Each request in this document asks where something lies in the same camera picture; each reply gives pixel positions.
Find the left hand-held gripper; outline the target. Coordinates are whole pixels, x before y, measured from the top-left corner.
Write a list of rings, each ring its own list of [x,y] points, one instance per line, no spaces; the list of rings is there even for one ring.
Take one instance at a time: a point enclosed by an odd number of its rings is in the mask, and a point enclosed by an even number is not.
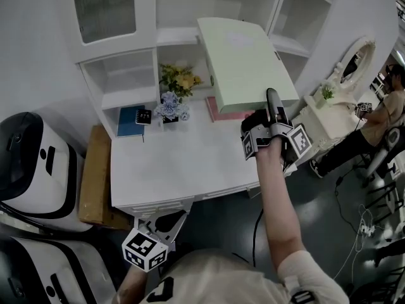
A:
[[[167,260],[168,243],[174,242],[185,219],[185,210],[152,214],[137,229],[132,229],[122,243],[124,259],[144,272],[159,267]]]

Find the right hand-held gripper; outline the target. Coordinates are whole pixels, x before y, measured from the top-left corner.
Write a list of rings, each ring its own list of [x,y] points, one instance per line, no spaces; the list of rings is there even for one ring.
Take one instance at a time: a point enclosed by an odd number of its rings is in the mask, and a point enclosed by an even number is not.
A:
[[[254,157],[256,153],[268,147],[271,140],[279,137],[282,140],[281,163],[283,170],[289,169],[300,160],[312,147],[311,141],[299,124],[294,127],[287,118],[284,106],[273,88],[267,88],[266,110],[257,110],[242,121],[241,141],[246,160]]]

